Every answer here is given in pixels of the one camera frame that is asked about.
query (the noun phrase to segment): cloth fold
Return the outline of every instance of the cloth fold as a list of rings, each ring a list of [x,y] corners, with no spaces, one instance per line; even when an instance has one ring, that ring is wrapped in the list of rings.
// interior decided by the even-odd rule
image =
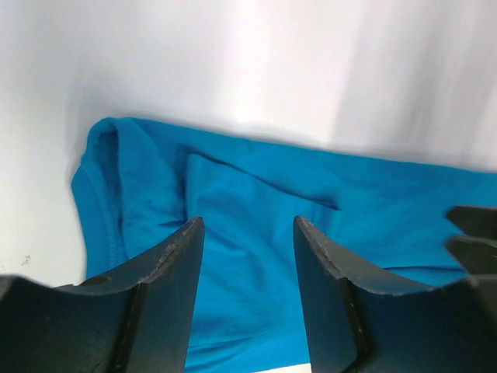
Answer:
[[[397,274],[464,276],[444,250],[456,204],[497,205],[497,175],[233,138],[134,118],[90,131],[72,181],[87,277],[202,216],[206,239],[186,371],[308,362],[295,215]]]

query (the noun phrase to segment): white table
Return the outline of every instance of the white table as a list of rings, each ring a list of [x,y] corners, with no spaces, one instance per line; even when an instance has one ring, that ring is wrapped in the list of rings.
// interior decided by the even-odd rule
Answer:
[[[82,279],[101,117],[495,169],[496,4],[0,0],[0,273]]]

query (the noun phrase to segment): blue towel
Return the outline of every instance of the blue towel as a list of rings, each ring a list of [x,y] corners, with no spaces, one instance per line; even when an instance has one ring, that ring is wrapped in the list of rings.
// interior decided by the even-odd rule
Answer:
[[[72,189],[87,276],[202,216],[205,249],[186,370],[252,372],[309,361],[295,215],[411,279],[464,276],[443,248],[457,204],[497,205],[497,176],[233,138],[150,120],[91,129]]]

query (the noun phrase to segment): blue fabric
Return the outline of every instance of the blue fabric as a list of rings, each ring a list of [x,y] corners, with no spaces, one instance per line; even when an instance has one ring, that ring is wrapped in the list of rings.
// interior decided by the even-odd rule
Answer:
[[[202,216],[206,240],[187,371],[308,362],[295,215],[366,259],[430,284],[464,272],[443,242],[456,204],[497,205],[497,176],[105,119],[72,182],[91,277]]]

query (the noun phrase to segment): white background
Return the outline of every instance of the white background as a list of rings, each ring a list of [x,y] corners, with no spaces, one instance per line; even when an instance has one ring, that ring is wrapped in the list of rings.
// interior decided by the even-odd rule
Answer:
[[[497,169],[495,16],[477,0],[0,0],[0,273],[82,279],[69,182],[102,117]]]

